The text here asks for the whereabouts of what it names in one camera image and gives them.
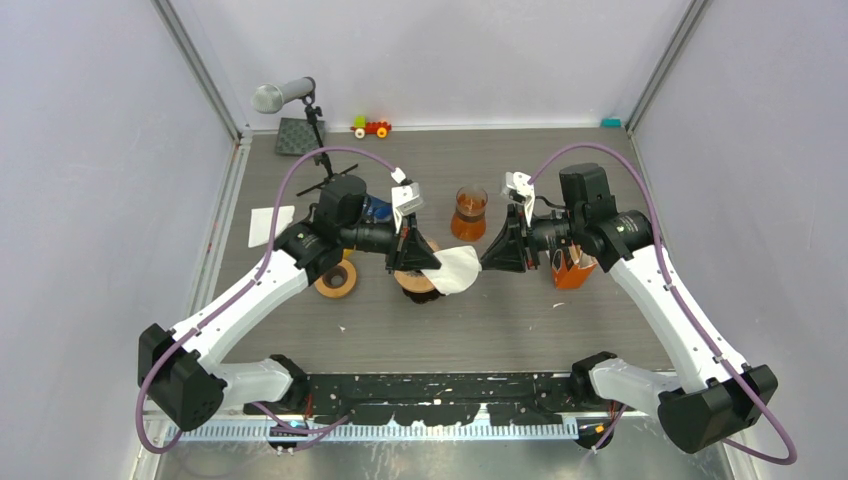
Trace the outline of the large wooden ring holder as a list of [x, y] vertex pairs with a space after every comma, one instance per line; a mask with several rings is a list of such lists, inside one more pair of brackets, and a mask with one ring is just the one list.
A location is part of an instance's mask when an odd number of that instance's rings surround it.
[[393, 273], [395, 281], [406, 292], [427, 294], [436, 291], [434, 284], [420, 271], [398, 271]]

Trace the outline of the dark brown dripper cup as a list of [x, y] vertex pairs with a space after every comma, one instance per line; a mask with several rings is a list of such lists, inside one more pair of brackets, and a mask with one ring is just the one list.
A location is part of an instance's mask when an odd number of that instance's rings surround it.
[[427, 290], [410, 290], [403, 287], [402, 292], [408, 299], [418, 305], [433, 302], [444, 297], [444, 294], [439, 292], [436, 288], [430, 288]]

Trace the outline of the white paper coffee filter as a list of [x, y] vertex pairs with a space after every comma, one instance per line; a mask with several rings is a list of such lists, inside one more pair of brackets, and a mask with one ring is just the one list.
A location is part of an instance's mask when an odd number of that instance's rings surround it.
[[444, 295], [468, 290], [478, 278], [482, 267], [473, 246], [453, 247], [435, 252], [440, 261], [438, 269], [422, 269], [422, 274]]

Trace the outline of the orange coffee filter box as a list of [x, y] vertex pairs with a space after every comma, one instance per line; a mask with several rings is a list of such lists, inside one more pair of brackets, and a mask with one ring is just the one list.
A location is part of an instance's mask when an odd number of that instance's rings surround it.
[[550, 256], [553, 284], [558, 290], [579, 289], [598, 266], [597, 260], [576, 244]]

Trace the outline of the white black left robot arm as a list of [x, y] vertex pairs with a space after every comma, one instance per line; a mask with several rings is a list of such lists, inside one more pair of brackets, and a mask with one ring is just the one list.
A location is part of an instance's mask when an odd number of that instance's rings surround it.
[[220, 408], [270, 402], [298, 412], [307, 398], [282, 360], [226, 364], [228, 352], [283, 302], [303, 292], [343, 259], [346, 249], [380, 254], [395, 271], [438, 269], [441, 261], [417, 229], [423, 200], [410, 180], [391, 190], [393, 219], [366, 217], [366, 183], [339, 175], [325, 185], [307, 218], [273, 228], [269, 254], [224, 294], [170, 329], [152, 324], [139, 337], [138, 375], [152, 400], [182, 432], [197, 429]]

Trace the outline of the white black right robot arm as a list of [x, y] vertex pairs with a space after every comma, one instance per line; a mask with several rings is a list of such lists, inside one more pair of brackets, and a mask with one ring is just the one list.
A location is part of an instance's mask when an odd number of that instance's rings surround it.
[[576, 247], [630, 296], [674, 367], [663, 375], [602, 351], [573, 364], [567, 390], [584, 410], [606, 401], [625, 404], [659, 421], [680, 450], [696, 453], [753, 426], [778, 379], [767, 365], [753, 366], [729, 346], [674, 272], [650, 220], [638, 210], [620, 212], [605, 170], [578, 164], [559, 173], [563, 212], [533, 213], [529, 175], [508, 172], [505, 223], [481, 259], [485, 270], [523, 273], [543, 252]]

